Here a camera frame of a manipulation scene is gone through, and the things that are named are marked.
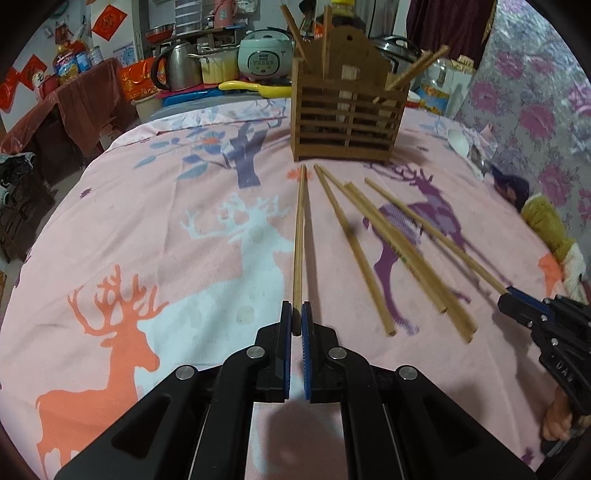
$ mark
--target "human hand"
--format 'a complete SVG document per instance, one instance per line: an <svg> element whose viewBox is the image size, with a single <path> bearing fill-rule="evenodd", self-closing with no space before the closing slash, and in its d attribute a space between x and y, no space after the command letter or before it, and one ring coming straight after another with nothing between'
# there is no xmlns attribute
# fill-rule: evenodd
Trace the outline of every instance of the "human hand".
<svg viewBox="0 0 591 480"><path fill-rule="evenodd" d="M573 413L570 410L569 398L562 388L556 387L554 401L549 406L542 424L542 436L545 440L567 442L570 439L572 424Z"/></svg>

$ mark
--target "floral fabric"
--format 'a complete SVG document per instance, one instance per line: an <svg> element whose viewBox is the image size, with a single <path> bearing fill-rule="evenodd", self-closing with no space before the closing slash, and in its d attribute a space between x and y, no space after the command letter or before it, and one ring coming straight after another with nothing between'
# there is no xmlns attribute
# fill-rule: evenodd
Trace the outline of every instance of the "floral fabric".
<svg viewBox="0 0 591 480"><path fill-rule="evenodd" d="M525 0L499 0L456 120L478 130L493 126L493 162L552 201L589 268L591 85L558 32Z"/></svg>

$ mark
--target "bed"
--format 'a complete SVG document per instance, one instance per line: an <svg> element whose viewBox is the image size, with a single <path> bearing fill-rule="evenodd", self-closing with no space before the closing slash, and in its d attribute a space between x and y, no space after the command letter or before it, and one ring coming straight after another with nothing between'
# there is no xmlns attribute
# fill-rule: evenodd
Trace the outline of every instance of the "bed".
<svg viewBox="0 0 591 480"><path fill-rule="evenodd" d="M142 125L95 160L59 205L27 257L0 332L0 420L41 479L176 366L219 365L278 321L291 297L299 175L289 118L289 100L252 100ZM561 292L545 245L449 148L449 128L463 126L407 109L395 164L316 161L358 185L370 177L430 215L506 285L539 299ZM398 333L388 337L311 168L308 181L304 299L315 320L373 365L415 365L536 468L556 384L528 332L497 312L492 288L363 187L390 221L403 222L478 324L465 344L338 194L396 321ZM339 408L304 401L298 342L291 399L255 405L248 479L346 477Z"/></svg>

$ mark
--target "red decoration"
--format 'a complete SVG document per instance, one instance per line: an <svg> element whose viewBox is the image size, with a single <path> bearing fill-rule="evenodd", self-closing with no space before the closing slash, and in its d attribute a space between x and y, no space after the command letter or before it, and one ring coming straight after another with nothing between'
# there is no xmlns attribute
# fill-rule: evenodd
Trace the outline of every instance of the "red decoration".
<svg viewBox="0 0 591 480"><path fill-rule="evenodd" d="M21 83L24 86L26 86L29 90L33 90L33 82L31 81L31 77L35 72L38 72L39 70L45 72L47 70L47 65L45 65L41 60L39 60L39 57L33 55L23 68L20 75Z"/></svg>
<svg viewBox="0 0 591 480"><path fill-rule="evenodd" d="M10 67L3 83L0 83L0 108L9 112L12 108L12 101L17 92L19 75L14 67Z"/></svg>
<svg viewBox="0 0 591 480"><path fill-rule="evenodd" d="M96 19L92 31L106 41L109 41L126 17L127 14L125 12L113 7L113 5L107 5L99 18Z"/></svg>

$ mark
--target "dark red curtain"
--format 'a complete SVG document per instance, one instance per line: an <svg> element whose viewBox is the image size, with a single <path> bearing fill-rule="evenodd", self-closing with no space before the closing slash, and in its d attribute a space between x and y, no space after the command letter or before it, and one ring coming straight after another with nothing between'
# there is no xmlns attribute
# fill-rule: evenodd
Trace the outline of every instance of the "dark red curtain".
<svg viewBox="0 0 591 480"><path fill-rule="evenodd" d="M460 55L478 68L484 52L486 24L495 0L412 0L407 16L407 37L423 50L449 45L448 58Z"/></svg>

